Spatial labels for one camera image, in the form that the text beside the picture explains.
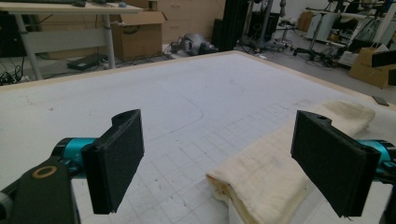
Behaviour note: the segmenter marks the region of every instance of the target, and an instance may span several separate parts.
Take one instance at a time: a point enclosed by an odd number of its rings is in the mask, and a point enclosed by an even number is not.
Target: equipment stand
[[[285,46],[285,48],[290,48],[290,50],[293,50],[293,43],[291,42],[291,40],[288,40],[286,38],[286,35],[288,33],[288,30],[292,30],[294,31],[294,27],[295,25],[289,23],[288,21],[282,21],[278,24],[278,26],[282,26],[285,28],[285,30],[283,31],[283,35],[281,38],[278,38],[275,40],[275,42],[277,44],[281,44],[283,46]]]
[[[314,47],[315,41],[317,40],[317,36],[318,36],[318,33],[319,33],[320,25],[322,24],[324,15],[326,15],[326,13],[320,12],[320,20],[319,20],[318,26],[317,26],[317,28],[316,28],[316,30],[314,32],[314,37],[312,38],[311,44],[309,45],[309,49],[297,48],[297,49],[294,50],[294,53],[293,53],[294,56],[296,56],[297,53],[307,53],[307,54],[309,54],[309,56],[310,56],[309,59],[311,61],[313,61],[315,59],[315,56],[317,56],[317,55],[320,56],[320,58],[323,58],[325,56],[323,53],[319,53],[319,52],[316,52],[316,51],[313,50],[313,47]]]
[[[270,20],[271,8],[273,3],[274,0],[268,0],[268,5],[265,9],[264,21],[262,22],[262,32],[260,33],[260,37],[256,40],[246,40],[246,37],[243,36],[241,39],[242,45],[248,45],[253,47],[254,49],[274,49],[278,51],[283,51],[283,49],[285,49],[285,46],[283,45],[269,43],[266,42],[264,39],[265,32],[268,27],[268,22]]]

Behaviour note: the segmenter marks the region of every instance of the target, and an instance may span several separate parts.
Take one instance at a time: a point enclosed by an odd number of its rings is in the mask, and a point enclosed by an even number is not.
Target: gray floor
[[[280,38],[283,34],[283,31],[276,31],[273,35],[273,38]],[[310,44],[310,40],[307,40],[304,38],[304,33],[299,32],[299,31],[288,31],[287,33],[287,39],[292,42],[292,46],[294,48],[304,48],[307,49]],[[313,47],[314,50],[316,51],[327,51],[329,50],[330,46],[324,45],[321,43],[316,43]],[[252,51],[254,54],[253,50],[249,50],[247,48],[237,48],[240,49],[241,51],[244,51],[246,53],[249,53]],[[394,87],[386,87],[385,89],[379,89],[378,87],[375,87],[373,85],[364,83],[362,81],[359,81],[353,77],[350,77],[348,75],[348,70],[345,69],[344,67],[326,67],[320,62],[313,62],[309,60],[309,56],[307,54],[299,54],[297,56],[292,55],[293,51],[290,50],[290,48],[285,49],[283,52],[278,52],[278,51],[273,51],[273,50],[265,50],[262,52],[261,56],[265,56],[266,60],[274,63],[278,63],[281,65],[284,65],[288,68],[297,70],[299,72],[303,72],[305,74],[308,74],[309,76],[312,77],[318,77],[320,79],[329,81],[331,83],[352,89],[353,91],[358,91],[367,95],[376,95],[383,97],[386,99],[388,102],[396,104],[396,88]],[[40,69],[42,71],[43,77],[44,78],[55,78],[55,77],[62,77],[62,76],[71,76],[71,75],[78,75],[81,74],[81,72],[78,72],[76,70],[70,70],[67,69],[66,64],[70,60],[74,59],[68,59],[68,60],[45,60],[42,58],[37,57],[39,60],[39,63],[41,65]],[[155,63],[158,61],[163,61],[163,60],[169,60],[169,57],[153,57],[149,58],[146,60],[137,60],[134,62],[118,62],[117,67],[122,67],[122,66],[133,66],[141,63]],[[18,64],[21,62],[21,59],[19,58],[0,58],[0,72],[5,70],[5,71],[13,71],[14,64]],[[91,72],[95,70],[103,70],[104,67],[102,65],[99,65],[97,67],[94,67],[93,69],[85,72]],[[30,64],[25,62],[24,66],[24,74],[28,77],[31,77],[32,74],[32,69],[30,68]]]

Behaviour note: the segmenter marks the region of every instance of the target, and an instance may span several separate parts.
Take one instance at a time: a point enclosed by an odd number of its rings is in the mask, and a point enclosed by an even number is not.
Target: cardboard box
[[[163,43],[176,42],[179,37],[192,33],[191,21],[167,21],[163,24]]]
[[[123,2],[133,7],[149,8],[149,0],[124,0]]]
[[[212,38],[215,19],[222,19],[225,1],[200,0],[193,1],[191,12],[191,26],[188,33],[200,34],[205,39]]]
[[[124,61],[161,55],[163,52],[162,24],[165,17],[160,11],[143,11],[111,17],[114,54]]]
[[[352,65],[349,75],[379,88],[388,86],[389,70],[396,69],[396,64],[372,67],[373,48],[362,48],[358,58]]]
[[[301,14],[301,17],[298,21],[297,29],[301,31],[307,32],[309,29],[309,24],[311,24],[312,17],[314,13],[311,11],[306,11]]]
[[[169,21],[191,20],[191,0],[161,0],[158,2],[158,8]]]

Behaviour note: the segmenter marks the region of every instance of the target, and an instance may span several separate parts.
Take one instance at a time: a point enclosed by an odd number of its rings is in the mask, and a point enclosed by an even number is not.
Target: white tabletop
[[[1,87],[0,189],[45,160],[59,140],[98,137],[111,117],[136,108],[145,157],[116,215],[94,216],[87,183],[73,181],[83,223],[228,223],[205,172],[294,118],[297,109],[326,100],[374,109],[360,137],[396,144],[394,111],[306,77],[227,52]],[[345,223],[337,218],[332,223]]]

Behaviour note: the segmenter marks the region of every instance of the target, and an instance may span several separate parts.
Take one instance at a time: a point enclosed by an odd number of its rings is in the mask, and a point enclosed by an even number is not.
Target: floor
[[[282,32],[276,32],[274,37],[281,36],[281,34]],[[294,33],[292,31],[288,33],[288,38],[292,40],[295,48],[307,48],[307,46],[309,46],[309,41],[305,40],[301,35],[303,34],[298,32]],[[323,51],[328,47],[329,46],[317,43],[314,49]],[[380,90],[377,87],[349,77],[347,70],[344,68],[325,67],[320,63],[308,61],[308,58],[304,55],[293,56],[292,51],[288,49],[285,49],[283,52],[265,51],[261,56],[264,56],[268,61],[279,63],[310,76],[319,77],[350,88],[354,91],[359,91],[368,95],[381,96],[387,101],[396,104],[395,88],[389,87]],[[5,67],[10,67],[10,64],[12,65],[12,60],[14,60],[14,63],[18,62],[18,59],[0,59],[2,65]],[[168,60],[168,57],[156,57],[128,63],[119,62],[117,66],[155,63],[163,60]],[[44,78],[56,78],[70,75],[77,76],[79,74],[78,72],[66,68],[67,60],[52,61],[39,59],[39,61],[40,64],[42,64],[41,70]],[[104,67],[100,65],[95,69],[102,70]],[[26,76],[32,75],[32,70],[29,68],[28,64],[26,64],[24,72]],[[114,216],[92,216],[89,210],[90,199],[86,196],[87,190],[84,184],[82,184],[84,182],[80,182],[79,180],[74,181],[73,184],[78,197],[78,206],[82,208],[80,209],[80,214],[83,223],[227,223],[229,221],[227,207],[211,197],[210,193],[208,194],[210,190],[208,190],[208,185],[202,175],[205,173],[204,170],[207,170],[208,167],[219,163],[229,154],[235,153],[235,151],[240,150],[246,145],[242,136],[240,138],[236,137],[238,132],[240,133],[239,128],[243,126],[247,130],[255,130],[251,127],[256,126],[256,124],[246,123],[243,120],[240,121],[241,122],[235,123],[235,125],[240,125],[239,127],[227,127],[227,132],[220,133],[213,130],[211,134],[207,134],[204,138],[199,139],[200,141],[192,142],[176,150],[166,151],[164,155],[148,155],[151,160],[145,161],[142,164],[144,169],[139,171],[139,175],[134,178],[132,185],[128,189],[129,192],[135,193],[126,195],[129,203],[122,203],[119,212]],[[211,137],[212,134],[220,136],[221,139],[226,141],[215,141],[216,139]],[[148,144],[147,147],[155,148],[163,147],[163,145],[161,141],[153,141],[153,143]],[[202,181],[191,185],[189,176],[202,179]],[[382,184],[375,183],[374,191],[371,192],[371,194],[374,195],[372,197],[373,199],[370,200],[367,206],[369,211],[375,210],[377,213],[378,211],[382,211],[385,206],[383,202],[388,198],[388,194],[384,194],[384,191],[389,192],[389,187],[384,187]],[[306,211],[304,211],[305,209],[309,209],[312,212],[306,213]],[[310,195],[310,198],[306,200],[301,210],[303,211],[299,212],[303,214],[310,214],[310,217],[304,219],[304,224],[369,224],[377,223],[378,221],[377,217],[372,216],[370,212],[365,213],[367,217],[364,219],[340,219],[332,212],[329,204],[320,197],[320,193],[317,191]],[[216,215],[206,216],[205,214],[207,214],[208,211],[212,211],[212,214],[213,211],[216,211]],[[300,224],[302,222],[299,218],[295,218],[292,223]]]

